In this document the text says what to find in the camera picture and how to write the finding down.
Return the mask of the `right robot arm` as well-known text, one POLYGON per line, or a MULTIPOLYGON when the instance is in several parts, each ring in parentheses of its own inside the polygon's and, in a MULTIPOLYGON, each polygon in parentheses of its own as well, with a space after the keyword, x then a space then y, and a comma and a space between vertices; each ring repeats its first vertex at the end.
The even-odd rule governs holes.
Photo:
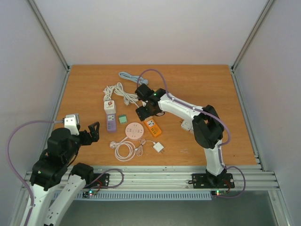
POLYGON ((147 85, 137 87, 135 94, 144 105, 136 109, 141 121, 160 112, 171 113, 191 123, 196 142, 203 147, 206 157, 206 176, 211 188, 224 182, 225 169, 221 144, 224 127, 215 109, 195 106, 176 98, 164 89, 151 90, 147 85))

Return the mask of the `white USB charger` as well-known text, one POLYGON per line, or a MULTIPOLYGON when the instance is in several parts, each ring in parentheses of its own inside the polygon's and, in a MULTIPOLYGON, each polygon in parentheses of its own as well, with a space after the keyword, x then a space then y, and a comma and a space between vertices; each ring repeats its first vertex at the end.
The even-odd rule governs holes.
POLYGON ((164 146, 160 143, 160 142, 156 142, 154 145, 153 145, 153 149, 157 152, 157 153, 160 153, 164 150, 164 146))

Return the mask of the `orange power strip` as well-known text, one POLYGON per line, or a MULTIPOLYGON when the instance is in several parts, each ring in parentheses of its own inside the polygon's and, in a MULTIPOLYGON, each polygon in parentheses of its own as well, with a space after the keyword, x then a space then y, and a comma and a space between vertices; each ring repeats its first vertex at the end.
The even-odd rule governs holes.
POLYGON ((162 130, 153 119, 144 120, 143 122, 153 137, 159 137, 162 134, 162 130))

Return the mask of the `white cube socket with flower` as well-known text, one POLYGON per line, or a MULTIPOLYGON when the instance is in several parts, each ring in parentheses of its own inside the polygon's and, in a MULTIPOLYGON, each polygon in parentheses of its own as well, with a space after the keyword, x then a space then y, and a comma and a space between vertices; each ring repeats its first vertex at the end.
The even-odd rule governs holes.
POLYGON ((106 100, 104 101, 104 111, 107 115, 116 114, 116 104, 114 100, 106 100))

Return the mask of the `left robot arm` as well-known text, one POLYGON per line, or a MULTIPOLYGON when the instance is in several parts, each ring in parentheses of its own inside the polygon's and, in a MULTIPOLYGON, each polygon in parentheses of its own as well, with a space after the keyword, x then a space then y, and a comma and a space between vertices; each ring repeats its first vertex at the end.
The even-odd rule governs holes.
POLYGON ((64 189, 54 202, 51 201, 79 149, 99 140, 99 127, 100 124, 95 122, 89 125, 89 130, 80 131, 76 135, 68 128, 52 131, 47 148, 32 168, 30 199, 21 221, 23 226, 60 224, 78 192, 94 184, 93 167, 78 163, 72 168, 64 189))

